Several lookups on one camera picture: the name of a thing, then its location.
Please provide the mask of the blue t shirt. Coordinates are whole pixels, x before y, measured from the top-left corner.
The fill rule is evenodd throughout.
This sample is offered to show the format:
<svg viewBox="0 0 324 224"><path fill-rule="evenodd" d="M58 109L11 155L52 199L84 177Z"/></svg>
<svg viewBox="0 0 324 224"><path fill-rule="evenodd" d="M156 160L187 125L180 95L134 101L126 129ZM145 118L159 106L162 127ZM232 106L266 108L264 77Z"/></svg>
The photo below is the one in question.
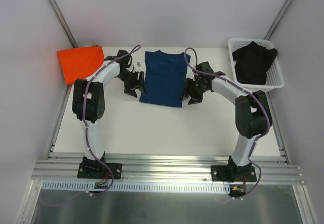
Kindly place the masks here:
<svg viewBox="0 0 324 224"><path fill-rule="evenodd" d="M145 52L145 88L139 101L168 107L182 107L182 94L189 55L169 54L161 50Z"/></svg>

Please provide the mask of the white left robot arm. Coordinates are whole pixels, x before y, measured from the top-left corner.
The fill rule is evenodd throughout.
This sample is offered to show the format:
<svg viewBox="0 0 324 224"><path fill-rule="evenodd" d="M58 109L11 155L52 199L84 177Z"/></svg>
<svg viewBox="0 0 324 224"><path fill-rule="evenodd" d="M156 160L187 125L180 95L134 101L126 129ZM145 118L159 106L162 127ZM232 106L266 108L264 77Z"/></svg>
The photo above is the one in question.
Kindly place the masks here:
<svg viewBox="0 0 324 224"><path fill-rule="evenodd" d="M137 97L136 90L146 95L144 72L130 71L132 54L141 48L136 45L130 52L119 50L108 56L103 65L86 79L77 79L73 85L72 112L80 121L85 140L85 153L79 165L78 178L112 176L105 162L105 146L100 132L100 119L105 113L104 88L118 78L124 83L124 93Z"/></svg>

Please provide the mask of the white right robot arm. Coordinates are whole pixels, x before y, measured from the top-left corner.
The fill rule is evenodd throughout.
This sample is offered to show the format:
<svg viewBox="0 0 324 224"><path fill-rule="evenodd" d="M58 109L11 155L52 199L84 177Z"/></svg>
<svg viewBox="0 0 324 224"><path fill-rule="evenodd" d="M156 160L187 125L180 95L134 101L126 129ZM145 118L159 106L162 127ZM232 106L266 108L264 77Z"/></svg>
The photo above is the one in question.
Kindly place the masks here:
<svg viewBox="0 0 324 224"><path fill-rule="evenodd" d="M212 166L212 177L221 181L256 181L251 156L257 141L266 135L272 125L272 117L265 92L250 92L233 81L223 72L212 70L208 62L197 64L194 77L187 78L181 100L188 104L203 101L205 92L222 95L235 106L235 125L238 139L234 152L225 166Z"/></svg>

